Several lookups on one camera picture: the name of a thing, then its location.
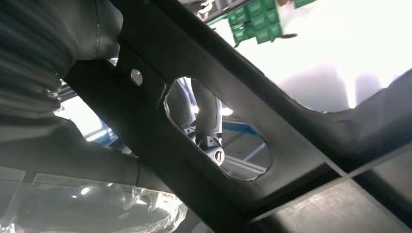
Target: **transparent plastic sheet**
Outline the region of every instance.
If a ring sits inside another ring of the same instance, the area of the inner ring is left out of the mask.
[[[146,188],[47,174],[21,180],[0,200],[0,233],[172,233],[188,210]]]
[[[188,208],[174,194],[133,187],[132,198],[123,208],[130,209],[135,203],[145,204],[142,197],[150,199],[149,212],[160,209],[167,215],[163,220],[146,225],[130,227],[114,233],[172,233],[185,220]]]

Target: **green crate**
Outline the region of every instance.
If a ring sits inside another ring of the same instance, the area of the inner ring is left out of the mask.
[[[263,0],[263,4],[266,9],[276,9],[275,0]]]
[[[251,18],[250,21],[251,21],[251,23],[252,23],[252,27],[253,27],[255,30],[260,30],[260,29],[262,29],[262,28],[267,27],[267,25],[268,25],[267,18],[266,18],[266,16],[263,15],[263,14]]]
[[[246,39],[245,32],[246,32],[245,29],[233,32],[233,39],[235,40],[236,43],[241,42]]]
[[[256,41],[258,44],[265,43],[272,39],[270,32],[267,28],[256,31],[255,33],[256,33]]]
[[[256,37],[259,44],[282,35],[275,0],[254,0],[227,13],[235,43]]]
[[[264,13],[263,4],[261,1],[253,1],[247,4],[245,8],[249,13],[249,17],[255,17]]]
[[[268,21],[269,23],[278,23],[279,22],[279,15],[277,14],[277,10],[273,9],[273,10],[269,10],[266,13],[267,17],[268,17]]]
[[[245,26],[243,25],[243,23],[231,26],[232,31],[242,30],[242,29],[244,29],[244,27]]]
[[[294,0],[295,3],[295,8],[302,7],[304,5],[308,5],[309,3],[312,3],[316,0]]]
[[[230,25],[238,25],[238,24],[244,23],[244,22],[249,20],[246,14],[244,14],[244,15],[229,15],[228,19],[229,19],[229,24]]]
[[[246,29],[246,39],[250,39],[255,37],[255,30],[252,27],[245,27]]]
[[[246,14],[246,10],[244,7],[240,7],[238,9],[235,9],[232,11],[232,14],[236,15],[236,16],[241,16],[241,15],[245,15]]]
[[[273,39],[275,39],[276,37],[279,37],[283,34],[282,27],[280,26],[280,23],[273,24],[273,25],[269,26],[269,29],[270,29],[271,36],[272,36]]]

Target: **round hole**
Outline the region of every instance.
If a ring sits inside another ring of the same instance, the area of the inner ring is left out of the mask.
[[[139,70],[132,69],[132,72],[130,73],[130,77],[132,78],[132,81],[136,85],[141,86],[143,84],[143,76]]]

